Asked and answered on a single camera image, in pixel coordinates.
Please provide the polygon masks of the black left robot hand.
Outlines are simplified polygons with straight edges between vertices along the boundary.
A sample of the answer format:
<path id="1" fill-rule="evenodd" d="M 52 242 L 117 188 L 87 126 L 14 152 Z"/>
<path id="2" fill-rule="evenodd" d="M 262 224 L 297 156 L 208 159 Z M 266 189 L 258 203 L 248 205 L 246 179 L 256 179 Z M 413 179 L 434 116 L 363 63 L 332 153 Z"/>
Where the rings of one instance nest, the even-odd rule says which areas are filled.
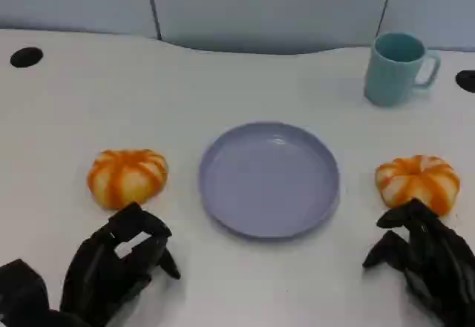
<path id="1" fill-rule="evenodd" d="M 167 249 L 171 231 L 132 202 L 80 245 L 68 267 L 60 311 L 90 326 L 106 326 L 152 281 L 158 267 L 178 280 L 181 273 Z"/>

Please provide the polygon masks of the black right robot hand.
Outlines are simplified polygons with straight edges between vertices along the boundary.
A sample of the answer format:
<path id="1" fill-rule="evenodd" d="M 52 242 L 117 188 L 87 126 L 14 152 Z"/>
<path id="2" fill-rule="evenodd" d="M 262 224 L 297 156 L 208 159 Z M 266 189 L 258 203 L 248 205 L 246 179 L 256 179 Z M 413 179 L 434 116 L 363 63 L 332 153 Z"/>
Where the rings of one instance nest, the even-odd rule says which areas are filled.
<path id="1" fill-rule="evenodd" d="M 474 253 L 465 239 L 418 199 L 389 209 L 376 225 L 386 233 L 363 268 L 388 264 L 443 326 L 473 326 Z"/>

